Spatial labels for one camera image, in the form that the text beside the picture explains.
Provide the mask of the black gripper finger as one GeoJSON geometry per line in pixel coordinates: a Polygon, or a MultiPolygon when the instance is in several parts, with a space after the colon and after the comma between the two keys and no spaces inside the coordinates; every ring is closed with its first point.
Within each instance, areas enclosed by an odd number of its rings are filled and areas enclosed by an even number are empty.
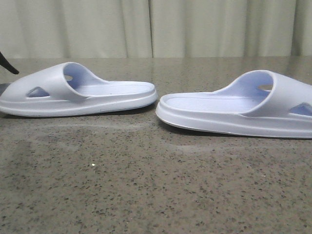
{"type": "Polygon", "coordinates": [[[0,65],[14,75],[19,74],[19,71],[9,63],[9,61],[4,57],[4,55],[1,52],[0,52],[0,65]]]}

